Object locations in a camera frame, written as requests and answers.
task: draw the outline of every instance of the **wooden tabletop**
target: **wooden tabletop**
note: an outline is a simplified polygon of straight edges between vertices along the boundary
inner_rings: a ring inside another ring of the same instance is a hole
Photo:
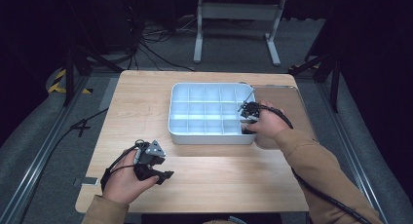
[[[307,211],[304,195],[280,150],[251,145],[176,145],[168,130],[170,92],[180,82],[296,87],[283,74],[125,71],[106,115],[86,176],[98,177],[137,139],[157,139],[167,153],[154,169],[174,175],[131,204],[129,212]],[[312,132],[308,125],[304,131]],[[83,186],[76,209],[86,212],[98,186]]]

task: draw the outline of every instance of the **hazard tape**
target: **hazard tape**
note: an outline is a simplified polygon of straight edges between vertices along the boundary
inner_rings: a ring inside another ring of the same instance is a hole
[[[61,70],[57,73],[55,80],[53,81],[51,87],[49,88],[48,92],[49,93],[66,93],[65,88],[60,88],[58,85],[63,78],[63,76],[66,74],[66,69],[61,68]],[[94,89],[84,89],[82,91],[83,94],[92,94],[94,92]]]

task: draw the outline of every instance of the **brown sleeve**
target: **brown sleeve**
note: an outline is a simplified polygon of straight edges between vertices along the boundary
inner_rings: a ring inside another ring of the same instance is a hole
[[[274,140],[288,164],[307,183],[354,209],[371,223],[382,223],[378,212],[340,169],[331,152],[301,131],[281,131],[274,136]],[[315,223],[357,223],[340,208],[315,196],[306,188],[303,191]]]
[[[109,200],[103,199],[101,196],[94,196],[94,200],[89,206],[82,223],[123,224],[128,209],[129,205],[111,202]]]

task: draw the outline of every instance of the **person's right arm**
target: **person's right arm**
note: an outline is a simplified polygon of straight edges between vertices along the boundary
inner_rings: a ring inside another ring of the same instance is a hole
[[[261,104],[273,107],[267,101]],[[261,110],[259,121],[247,128],[274,139],[288,164],[311,186],[354,209],[371,223],[381,223],[378,212],[340,169],[336,157],[306,133],[291,130],[268,110]],[[344,210],[301,187],[315,223],[357,223]]]

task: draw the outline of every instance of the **gray carpet floor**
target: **gray carpet floor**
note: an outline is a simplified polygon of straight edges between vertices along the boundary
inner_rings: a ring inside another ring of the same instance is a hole
[[[275,67],[263,40],[264,32],[270,28],[267,22],[252,22],[243,25],[224,21],[212,21],[206,24],[203,57],[200,64],[192,62],[195,47],[194,27],[185,33],[179,33],[165,42],[147,44],[151,50],[164,59],[182,66],[192,67],[197,71],[218,72],[256,72],[285,73],[291,65],[304,62],[304,56],[315,40],[323,20],[283,20],[280,24],[276,46],[282,61]],[[107,58],[121,56],[120,53]],[[129,62],[119,64],[127,69]],[[185,70],[165,63],[145,48],[138,51],[130,69],[145,70]],[[315,84],[306,79],[313,71],[306,71],[297,76],[297,84],[302,94],[309,117],[321,144],[338,158],[343,171],[358,184],[352,163],[346,154],[343,137],[337,130],[335,118],[340,120],[347,137],[350,139],[369,185],[376,196],[387,223],[413,223],[413,208],[406,195],[388,169],[374,140],[371,138],[357,106],[341,79],[338,108],[334,116],[325,104],[325,93],[329,81]],[[47,89],[55,78],[51,74]],[[58,136],[62,136],[70,126],[81,119],[88,118],[110,104],[119,74],[105,67],[96,67],[84,88],[93,89],[92,94],[80,94],[67,117],[61,123]],[[50,93],[38,108],[28,116],[0,149],[0,211],[8,207],[25,172],[29,169],[56,118],[63,110],[63,93]],[[79,131],[71,131],[57,146],[46,164],[39,185],[32,199],[20,201],[27,204],[27,209],[19,212],[22,223],[80,223],[83,213],[78,213],[75,203],[80,186],[74,184],[76,179],[86,174],[89,161],[94,151],[105,113],[88,121],[91,128],[79,137]],[[129,214],[127,222],[139,223],[140,214]],[[304,213],[282,213],[285,224],[305,223]]]

